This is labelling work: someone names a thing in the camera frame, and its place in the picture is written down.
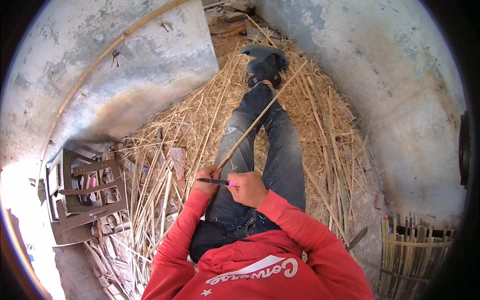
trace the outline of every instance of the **foot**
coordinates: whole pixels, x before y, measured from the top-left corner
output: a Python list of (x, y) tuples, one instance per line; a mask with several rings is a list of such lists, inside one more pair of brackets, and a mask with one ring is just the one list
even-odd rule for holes
[(280, 85), (282, 82), (280, 72), (288, 68), (288, 59), (283, 51), (273, 47), (252, 45), (240, 48), (240, 54), (257, 58), (247, 65), (247, 71), (253, 73), (248, 79), (249, 87), (263, 80), (271, 82), (273, 88)]

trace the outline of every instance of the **person's left hand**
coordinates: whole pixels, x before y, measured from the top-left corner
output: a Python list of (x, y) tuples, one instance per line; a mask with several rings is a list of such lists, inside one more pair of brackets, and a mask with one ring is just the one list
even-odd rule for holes
[(219, 163), (216, 163), (214, 165), (211, 165), (209, 167), (206, 167), (197, 171), (197, 173), (195, 174), (195, 181), (193, 182), (192, 189), (196, 189), (196, 190), (205, 192), (210, 196), (213, 196), (213, 194), (215, 194), (215, 192), (218, 189), (218, 184), (201, 182), (201, 181), (197, 181), (197, 179), (200, 179), (200, 178), (219, 179), (220, 173), (222, 172), (222, 168), (218, 169), (215, 172), (216, 167), (218, 167), (218, 165)]

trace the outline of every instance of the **person's right hand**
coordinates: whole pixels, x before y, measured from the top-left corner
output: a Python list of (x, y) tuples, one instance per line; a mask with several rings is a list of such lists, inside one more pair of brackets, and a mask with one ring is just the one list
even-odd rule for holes
[(264, 183), (254, 172), (230, 173), (228, 180), (233, 180), (238, 186), (228, 186), (235, 202), (245, 206), (259, 208), (268, 194)]

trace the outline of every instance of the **broken wooden furniture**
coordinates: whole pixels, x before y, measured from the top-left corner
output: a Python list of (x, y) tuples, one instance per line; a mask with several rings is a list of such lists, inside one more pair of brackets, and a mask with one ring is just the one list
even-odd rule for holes
[[(110, 168), (113, 180), (101, 184), (100, 171)], [(82, 175), (94, 173), (98, 185), (80, 184)], [(47, 186), (50, 214), (53, 222), (60, 222), (63, 230), (69, 230), (93, 222), (127, 208), (125, 185), (114, 159), (96, 162), (85, 156), (63, 149), (47, 168)], [(73, 181), (78, 189), (73, 189)], [(111, 204), (103, 203), (101, 196), (94, 201), (96, 206), (85, 205), (82, 196), (94, 194), (109, 188), (117, 189), (120, 199)]]

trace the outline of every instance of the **dark jeans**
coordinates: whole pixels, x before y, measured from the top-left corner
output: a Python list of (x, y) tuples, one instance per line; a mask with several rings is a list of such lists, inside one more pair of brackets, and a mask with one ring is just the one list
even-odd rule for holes
[[(215, 162), (223, 160), (270, 101), (272, 91), (265, 84), (258, 84), (243, 96), (239, 107), (233, 110), (227, 123)], [(230, 161), (223, 166), (220, 178), (226, 180), (231, 172), (253, 171), (253, 141), (262, 125), (265, 126), (270, 143), (262, 181), (267, 189), (305, 211), (305, 182), (298, 133), (287, 113), (277, 102), (235, 150)], [(205, 220), (221, 224), (240, 239), (267, 230), (280, 229), (255, 209), (233, 201), (225, 186), (220, 186), (212, 198)]]

